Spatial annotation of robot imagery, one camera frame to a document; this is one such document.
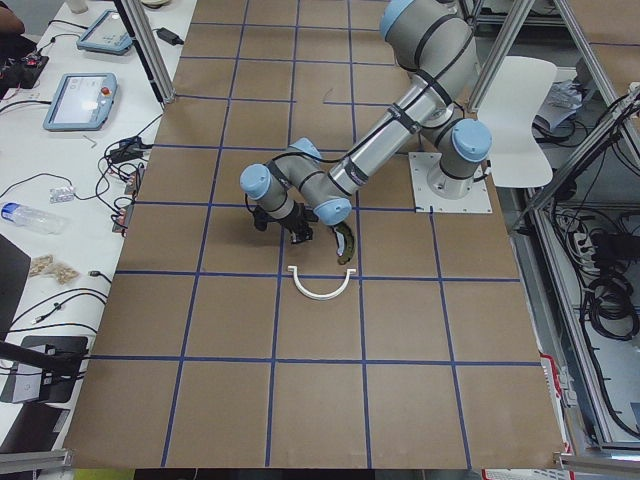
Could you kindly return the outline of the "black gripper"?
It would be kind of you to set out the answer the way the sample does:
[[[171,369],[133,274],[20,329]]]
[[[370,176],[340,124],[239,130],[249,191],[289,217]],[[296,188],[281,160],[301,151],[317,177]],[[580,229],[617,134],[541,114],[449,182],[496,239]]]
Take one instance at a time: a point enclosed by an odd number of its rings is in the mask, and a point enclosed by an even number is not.
[[[317,215],[303,203],[295,202],[291,212],[279,220],[279,223],[289,231],[290,242],[295,244],[304,243],[313,239],[313,229],[311,223],[317,222]]]

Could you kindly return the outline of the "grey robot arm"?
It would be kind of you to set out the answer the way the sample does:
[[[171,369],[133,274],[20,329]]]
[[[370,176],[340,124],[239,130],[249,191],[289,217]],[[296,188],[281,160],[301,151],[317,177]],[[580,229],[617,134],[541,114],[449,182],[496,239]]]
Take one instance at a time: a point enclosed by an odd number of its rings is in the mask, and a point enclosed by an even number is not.
[[[454,107],[477,61],[471,26],[440,1],[392,1],[379,30],[409,74],[408,91],[329,170],[321,168],[324,160],[306,137],[268,162],[246,167],[240,186],[256,204],[251,213],[257,230],[276,222],[293,243],[302,243],[312,239],[314,222],[337,228],[351,213],[352,195],[416,134],[441,153],[428,175],[437,195],[460,198],[473,183],[492,135]]]

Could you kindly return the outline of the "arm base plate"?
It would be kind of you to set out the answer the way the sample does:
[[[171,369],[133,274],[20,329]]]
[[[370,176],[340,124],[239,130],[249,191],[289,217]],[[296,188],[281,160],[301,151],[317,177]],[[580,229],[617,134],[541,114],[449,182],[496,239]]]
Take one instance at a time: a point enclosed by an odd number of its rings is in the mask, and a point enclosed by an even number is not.
[[[410,152],[409,165],[414,209],[422,213],[491,214],[493,212],[482,170],[468,179],[448,177],[441,169],[441,154]]]

